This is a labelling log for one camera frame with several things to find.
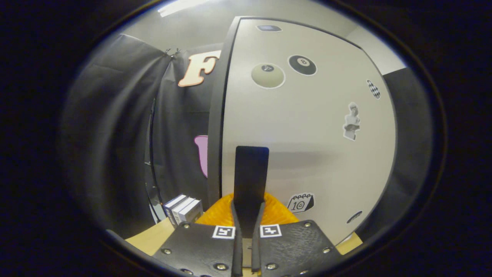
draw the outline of cable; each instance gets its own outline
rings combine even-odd
[[[157,213],[155,212],[154,206],[152,205],[151,198],[149,197],[149,192],[147,192],[147,199],[149,199],[149,205],[151,206],[152,211],[154,212],[155,218],[157,219],[157,223],[159,223],[161,220],[157,216]]]
[[[166,211],[164,210],[164,204],[162,202],[162,197],[160,195],[160,189],[159,186],[157,185],[157,178],[155,177],[155,169],[154,169],[154,150],[152,147],[153,144],[153,129],[154,129],[154,113],[155,113],[155,99],[152,101],[152,109],[151,109],[151,118],[150,118],[150,127],[149,127],[149,155],[150,155],[150,166],[151,166],[151,171],[152,171],[152,179],[154,181],[154,186],[155,189],[157,190],[157,197],[159,198],[159,203],[160,207],[162,208],[162,211],[164,214],[166,214]]]

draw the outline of calendar sticker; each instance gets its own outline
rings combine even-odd
[[[299,193],[293,195],[288,201],[287,209],[292,213],[305,212],[314,206],[314,194]]]

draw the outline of billiard ball sticker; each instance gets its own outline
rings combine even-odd
[[[288,62],[290,67],[295,70],[297,73],[311,76],[315,75],[318,68],[314,64],[314,62],[308,57],[301,55],[293,55],[288,58]]]
[[[253,67],[251,78],[260,87],[264,89],[275,89],[285,82],[283,70],[274,64],[263,63]]]

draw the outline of statue bust sticker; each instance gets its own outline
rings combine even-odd
[[[361,119],[358,117],[359,108],[357,104],[351,102],[348,105],[348,109],[350,110],[350,114],[345,116],[345,125],[343,126],[343,136],[349,140],[355,141],[356,135],[355,132],[360,130],[360,122]]]

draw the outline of sticker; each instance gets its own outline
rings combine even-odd
[[[308,209],[314,206],[314,194],[312,193],[300,193],[293,195],[289,204],[287,205],[287,209],[292,213],[300,213],[305,212]]]
[[[180,87],[195,86],[203,83],[204,77],[200,75],[202,70],[210,74],[214,70],[215,62],[220,58],[220,50],[191,55],[189,65],[183,79],[178,82]]]
[[[281,237],[282,232],[280,231],[280,225],[260,225],[260,237],[261,238],[272,238]]]
[[[318,68],[314,62],[301,55],[292,55],[287,59],[289,66],[295,70],[297,73],[305,76],[315,75]]]
[[[274,64],[264,63],[253,67],[251,78],[258,86],[264,89],[275,89],[285,82],[283,70]]]
[[[258,30],[262,32],[281,32],[282,29],[275,25],[258,25],[256,26]]]
[[[379,99],[381,97],[381,93],[379,92],[377,87],[369,80],[367,80],[367,83],[368,83],[368,86],[369,86],[369,89],[370,89],[372,95],[374,97],[376,97],[376,99]]]
[[[349,140],[355,141],[355,132],[361,129],[361,119],[359,115],[359,107],[354,102],[348,105],[350,114],[345,116],[345,124],[343,125],[343,136]]]
[[[352,222],[352,220],[356,219],[356,218],[357,218],[357,217],[359,217],[359,215],[361,215],[361,214],[362,214],[362,211],[361,211],[361,210],[360,210],[360,211],[358,211],[357,213],[355,213],[355,215],[353,215],[351,218],[349,218],[349,219],[347,220],[347,224],[349,224],[350,222]]]
[[[207,162],[207,151],[209,145],[208,136],[197,136],[195,137],[195,144],[198,146],[198,157],[200,159],[200,168],[202,169],[203,175],[208,177],[208,162]]]
[[[216,226],[212,238],[214,239],[224,239],[233,240],[236,234],[236,227],[231,226]]]

